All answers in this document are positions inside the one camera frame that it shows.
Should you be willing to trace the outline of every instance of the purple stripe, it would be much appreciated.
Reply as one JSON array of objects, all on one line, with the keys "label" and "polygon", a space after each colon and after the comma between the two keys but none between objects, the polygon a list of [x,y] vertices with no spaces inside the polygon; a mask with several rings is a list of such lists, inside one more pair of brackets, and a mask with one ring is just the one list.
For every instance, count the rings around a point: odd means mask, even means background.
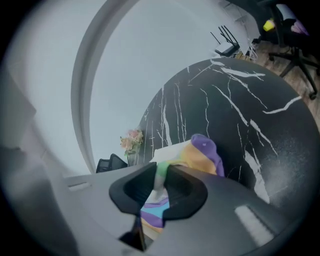
[{"label": "purple stripe", "polygon": [[191,137],[191,144],[214,163],[217,175],[225,176],[222,160],[217,153],[217,146],[211,139],[202,134],[195,134]]},{"label": "purple stripe", "polygon": [[154,216],[153,214],[147,213],[145,211],[140,211],[141,217],[148,222],[151,226],[155,228],[163,228],[162,218]]},{"label": "purple stripe", "polygon": [[144,208],[154,208],[159,206],[164,206],[166,203],[169,202],[169,197],[162,199],[160,202],[149,202],[144,204]]}]

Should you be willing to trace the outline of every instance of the chair base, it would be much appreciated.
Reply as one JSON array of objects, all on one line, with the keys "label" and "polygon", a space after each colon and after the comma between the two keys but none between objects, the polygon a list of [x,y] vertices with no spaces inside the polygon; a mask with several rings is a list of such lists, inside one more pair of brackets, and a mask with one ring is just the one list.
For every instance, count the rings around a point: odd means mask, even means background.
[{"label": "chair base", "polygon": [[277,52],[270,52],[269,53],[269,60],[274,61],[275,58],[274,57],[280,57],[286,60],[289,60],[290,63],[289,65],[284,69],[284,71],[282,71],[282,73],[280,74],[280,77],[284,77],[286,74],[288,74],[288,72],[290,70],[292,70],[295,66],[299,66],[299,68],[302,70],[302,72],[305,74],[306,78],[308,79],[308,81],[310,82],[313,92],[311,92],[309,94],[309,97],[311,100],[314,100],[317,97],[317,87],[316,84],[314,82],[314,80],[312,79],[306,65],[315,67],[316,73],[319,76],[320,75],[320,65],[317,63],[314,63],[304,57],[300,56],[300,50],[298,48],[294,48],[292,54],[288,54],[288,53],[277,53]]}]

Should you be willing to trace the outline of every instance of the green fabric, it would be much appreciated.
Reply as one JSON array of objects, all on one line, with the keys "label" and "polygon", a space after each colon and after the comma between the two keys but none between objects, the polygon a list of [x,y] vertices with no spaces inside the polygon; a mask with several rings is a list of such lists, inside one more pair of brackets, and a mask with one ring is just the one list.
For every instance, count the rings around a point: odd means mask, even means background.
[{"label": "green fabric", "polygon": [[165,178],[167,176],[167,169],[169,165],[170,164],[166,161],[159,162],[156,166],[156,174]]}]

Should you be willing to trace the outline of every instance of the round table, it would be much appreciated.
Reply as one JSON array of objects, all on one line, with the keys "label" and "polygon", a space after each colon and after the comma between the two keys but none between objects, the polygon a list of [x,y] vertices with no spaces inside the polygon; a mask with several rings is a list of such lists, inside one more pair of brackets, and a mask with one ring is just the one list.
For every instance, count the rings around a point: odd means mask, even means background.
[{"label": "round table", "polygon": [[204,60],[174,75],[140,121],[131,164],[202,134],[217,145],[225,176],[293,220],[319,192],[320,135],[301,97],[279,76],[244,60]]}]

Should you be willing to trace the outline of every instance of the yellow object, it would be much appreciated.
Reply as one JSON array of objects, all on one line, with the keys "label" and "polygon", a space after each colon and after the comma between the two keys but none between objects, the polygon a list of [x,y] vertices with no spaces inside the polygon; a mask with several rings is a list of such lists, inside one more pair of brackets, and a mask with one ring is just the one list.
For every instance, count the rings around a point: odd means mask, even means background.
[{"label": "yellow object", "polygon": [[266,22],[265,22],[265,24],[263,25],[263,29],[265,30],[265,31],[269,31],[269,30],[272,30],[272,29],[274,29],[275,28],[275,23],[272,21],[272,20],[267,20]]}]

